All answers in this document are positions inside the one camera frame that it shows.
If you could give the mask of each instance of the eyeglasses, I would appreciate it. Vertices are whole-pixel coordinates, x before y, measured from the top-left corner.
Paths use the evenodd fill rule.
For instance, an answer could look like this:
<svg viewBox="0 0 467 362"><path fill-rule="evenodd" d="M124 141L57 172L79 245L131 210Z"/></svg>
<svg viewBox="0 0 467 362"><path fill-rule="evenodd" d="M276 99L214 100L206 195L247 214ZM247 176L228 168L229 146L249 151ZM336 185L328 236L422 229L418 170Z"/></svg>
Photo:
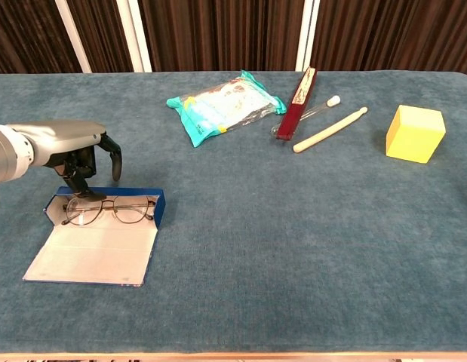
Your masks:
<svg viewBox="0 0 467 362"><path fill-rule="evenodd" d="M67 205L63 205L67 219L62 225L68 223L74 225L87 225L99 216L102 210L114 211L114 217L124 224L134 224L146 218L153 220L153 215L148 215L148 209L156 203L147 196L117 196L112 200L88 201L84 198L71 198Z"/></svg>

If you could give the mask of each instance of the brown curtain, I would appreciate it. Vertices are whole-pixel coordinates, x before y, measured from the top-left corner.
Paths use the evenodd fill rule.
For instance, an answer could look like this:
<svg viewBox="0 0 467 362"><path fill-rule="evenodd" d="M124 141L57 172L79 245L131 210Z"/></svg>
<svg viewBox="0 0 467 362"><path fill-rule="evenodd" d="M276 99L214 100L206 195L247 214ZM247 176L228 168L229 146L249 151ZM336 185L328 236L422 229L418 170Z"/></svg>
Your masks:
<svg viewBox="0 0 467 362"><path fill-rule="evenodd" d="M303 0L139 0L156 71L294 70Z"/></svg>
<svg viewBox="0 0 467 362"><path fill-rule="evenodd" d="M311 65L467 74L467 0L321 0Z"/></svg>
<svg viewBox="0 0 467 362"><path fill-rule="evenodd" d="M68 0L92 72L133 72L115 0Z"/></svg>
<svg viewBox="0 0 467 362"><path fill-rule="evenodd" d="M0 0L0 73L81 72L54 0Z"/></svg>

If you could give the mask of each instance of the glasses frame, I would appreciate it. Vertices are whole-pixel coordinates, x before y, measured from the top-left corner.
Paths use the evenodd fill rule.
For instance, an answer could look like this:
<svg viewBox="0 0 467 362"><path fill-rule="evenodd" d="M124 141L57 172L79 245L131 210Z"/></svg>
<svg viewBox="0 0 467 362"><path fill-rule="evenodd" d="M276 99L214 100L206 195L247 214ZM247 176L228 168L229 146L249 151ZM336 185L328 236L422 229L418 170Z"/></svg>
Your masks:
<svg viewBox="0 0 467 362"><path fill-rule="evenodd" d="M76 226L86 226L86 225L89 225L91 223L93 223L94 221L96 221L97 217L103 212L103 210L112 210L112 211L115 211L112 215L119 221L119 222L122 222L123 224L136 224L138 222L140 222L141 220L143 219L148 219L149 221L152 221L154 220L154 214L153 215L148 215L148 209L150 207L155 207L156 206L156 201L153 201L153 200L150 200L149 197L147 195L144 195L146 197L146 199L148 200L148 206L146 207L146 211L145 213L143 214L143 217L141 217L141 219L138 219L137 221L133 221L133 222L125 222L125 221L122 221L121 219L119 219L116 215L117 211L118 210L134 210L135 207L144 207L144 205L135 205L135 204L131 204L131 205L121 205L121 206L115 206L114 205L114 202L118 199L118 198L128 198L130 196L115 196L112 200L101 200L100 201L100 206L99 207L81 207L79 210L80 211L89 211L89 210L97 210L99 209L99 212L96 214L96 216L88 223L85 223L85 224L76 224L73 222L73 220L77 217L77 216L74 216L73 218L69 218L67 216L67 207L69 206L69 204L76 200L76 199L79 199L78 197L73 197L71 198L69 201L67 201L67 204L64 204L62 205L62 208L64 210L64 212L66 212L66 219L63 220L61 222L62 225L67 225L69 223L73 224L73 225L76 225ZM112 206L104 206L105 203L112 203Z"/></svg>

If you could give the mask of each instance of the glasses lens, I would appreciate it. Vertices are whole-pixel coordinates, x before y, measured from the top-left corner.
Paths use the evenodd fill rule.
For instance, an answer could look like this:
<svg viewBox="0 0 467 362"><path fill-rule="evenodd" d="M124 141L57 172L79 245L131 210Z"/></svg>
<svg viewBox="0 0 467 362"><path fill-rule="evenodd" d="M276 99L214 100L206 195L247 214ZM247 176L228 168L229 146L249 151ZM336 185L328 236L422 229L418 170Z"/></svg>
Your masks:
<svg viewBox="0 0 467 362"><path fill-rule="evenodd" d="M101 201L86 201L83 198L73 198L67 204L67 219L74 225L87 225L93 222L100 213Z"/></svg>
<svg viewBox="0 0 467 362"><path fill-rule="evenodd" d="M148 210L146 196L119 196L114 200L114 212L119 221L132 224L141 221Z"/></svg>

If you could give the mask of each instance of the teal plastic packaging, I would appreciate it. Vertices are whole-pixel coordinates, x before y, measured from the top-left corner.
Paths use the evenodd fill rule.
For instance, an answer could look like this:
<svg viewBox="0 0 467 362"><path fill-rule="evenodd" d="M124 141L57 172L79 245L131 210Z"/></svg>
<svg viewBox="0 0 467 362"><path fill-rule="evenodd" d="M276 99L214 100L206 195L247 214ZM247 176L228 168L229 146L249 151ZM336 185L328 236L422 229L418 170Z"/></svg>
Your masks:
<svg viewBox="0 0 467 362"><path fill-rule="evenodd" d="M208 137L244 126L269 113L284 114L287 107L271 96L249 72L196 94L170 98L166 105L176 109L181 122L198 147Z"/></svg>

